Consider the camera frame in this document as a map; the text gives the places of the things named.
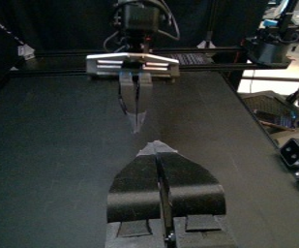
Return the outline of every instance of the black curved object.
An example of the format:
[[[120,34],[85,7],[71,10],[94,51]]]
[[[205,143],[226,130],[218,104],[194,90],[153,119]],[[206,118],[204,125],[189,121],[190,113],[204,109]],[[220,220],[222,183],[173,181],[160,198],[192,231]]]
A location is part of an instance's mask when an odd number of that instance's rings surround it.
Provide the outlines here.
[[[106,247],[234,247],[216,178],[160,141],[148,146],[112,181]]]

